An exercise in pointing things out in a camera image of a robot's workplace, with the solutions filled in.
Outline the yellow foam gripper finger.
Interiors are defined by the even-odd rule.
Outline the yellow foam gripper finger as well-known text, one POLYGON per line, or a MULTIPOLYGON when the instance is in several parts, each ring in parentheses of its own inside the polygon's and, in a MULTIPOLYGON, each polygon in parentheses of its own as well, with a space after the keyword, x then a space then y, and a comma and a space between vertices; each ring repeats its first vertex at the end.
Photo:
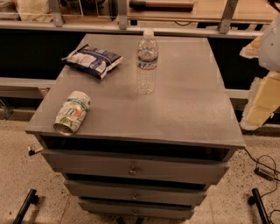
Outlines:
POLYGON ((240 121, 243 130, 256 130, 280 107, 280 73, 269 72, 251 83, 248 103, 240 121))
POLYGON ((254 40, 252 40, 249 44, 244 46, 241 51, 240 55, 243 58, 253 59, 259 56, 259 46, 261 43, 262 37, 258 36, 254 40))

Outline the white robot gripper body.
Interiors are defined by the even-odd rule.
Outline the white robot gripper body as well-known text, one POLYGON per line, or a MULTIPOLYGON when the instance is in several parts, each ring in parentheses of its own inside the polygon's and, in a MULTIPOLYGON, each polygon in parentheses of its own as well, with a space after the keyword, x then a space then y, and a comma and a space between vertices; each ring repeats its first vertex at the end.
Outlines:
POLYGON ((280 72, 280 15, 263 32, 258 60, 261 67, 280 72))

